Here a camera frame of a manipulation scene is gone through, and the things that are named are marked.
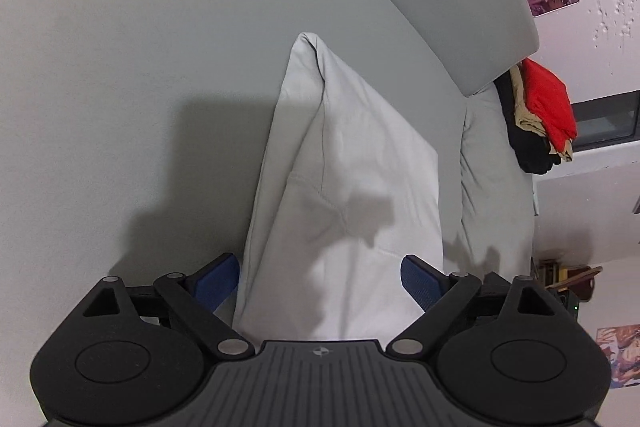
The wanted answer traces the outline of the white hoodie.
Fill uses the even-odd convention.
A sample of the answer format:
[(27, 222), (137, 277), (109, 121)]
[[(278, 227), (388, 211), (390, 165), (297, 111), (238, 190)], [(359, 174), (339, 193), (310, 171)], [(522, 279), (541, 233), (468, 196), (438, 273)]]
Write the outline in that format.
[(389, 343), (420, 307), (400, 281), (440, 267), (438, 158), (314, 34), (295, 40), (245, 242), (234, 328), (252, 340)]

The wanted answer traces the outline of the black folded garment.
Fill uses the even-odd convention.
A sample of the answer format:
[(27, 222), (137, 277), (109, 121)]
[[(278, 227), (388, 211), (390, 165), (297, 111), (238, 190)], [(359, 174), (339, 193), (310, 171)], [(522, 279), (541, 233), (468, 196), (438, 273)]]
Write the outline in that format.
[(510, 72), (499, 76), (494, 83), (506, 121), (508, 140), (521, 169), (525, 173), (542, 176), (560, 165), (561, 156), (551, 153), (551, 144), (545, 136), (523, 130), (515, 124), (515, 98)]

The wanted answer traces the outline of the colourful poster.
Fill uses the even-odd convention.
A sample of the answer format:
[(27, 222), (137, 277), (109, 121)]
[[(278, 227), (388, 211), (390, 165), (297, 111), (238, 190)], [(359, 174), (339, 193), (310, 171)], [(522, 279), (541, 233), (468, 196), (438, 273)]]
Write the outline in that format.
[(611, 389), (640, 383), (640, 325), (598, 329), (596, 343), (611, 366)]

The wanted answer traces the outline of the tan folded garment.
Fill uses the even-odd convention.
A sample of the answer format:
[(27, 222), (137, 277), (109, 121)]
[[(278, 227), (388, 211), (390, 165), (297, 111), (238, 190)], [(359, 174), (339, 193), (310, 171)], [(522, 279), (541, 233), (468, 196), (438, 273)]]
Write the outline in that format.
[[(525, 105), (524, 83), (521, 75), (521, 62), (510, 69), (513, 94), (515, 98), (515, 124), (523, 130), (533, 131), (548, 139), (546, 129), (541, 120), (530, 113)], [(558, 153), (551, 144), (551, 153), (561, 156), (561, 160), (571, 162), (573, 160), (573, 142), (566, 143), (563, 153)]]

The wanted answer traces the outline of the red folded garment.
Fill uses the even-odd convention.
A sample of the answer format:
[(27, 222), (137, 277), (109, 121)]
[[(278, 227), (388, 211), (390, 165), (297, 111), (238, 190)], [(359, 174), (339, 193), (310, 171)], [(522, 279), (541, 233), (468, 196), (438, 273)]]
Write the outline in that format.
[(577, 138), (577, 124), (565, 84), (530, 58), (521, 62), (521, 75), (527, 109), (541, 120), (554, 149), (563, 153), (566, 143)]

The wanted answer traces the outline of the dark window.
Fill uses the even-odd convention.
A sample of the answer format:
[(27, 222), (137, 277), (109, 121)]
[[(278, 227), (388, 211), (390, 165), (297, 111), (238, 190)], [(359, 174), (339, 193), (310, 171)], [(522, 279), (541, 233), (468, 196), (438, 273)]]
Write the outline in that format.
[(575, 152), (639, 140), (639, 92), (574, 103), (577, 124)]

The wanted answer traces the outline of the grey sofa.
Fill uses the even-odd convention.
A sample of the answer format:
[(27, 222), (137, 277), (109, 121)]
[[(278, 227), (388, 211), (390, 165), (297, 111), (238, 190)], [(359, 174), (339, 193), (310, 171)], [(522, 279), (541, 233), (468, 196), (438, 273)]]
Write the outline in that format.
[(525, 0), (1, 0), (1, 421), (107, 271), (244, 243), (288, 54), (317, 34), (434, 145), (457, 226), (464, 98), (538, 48)]

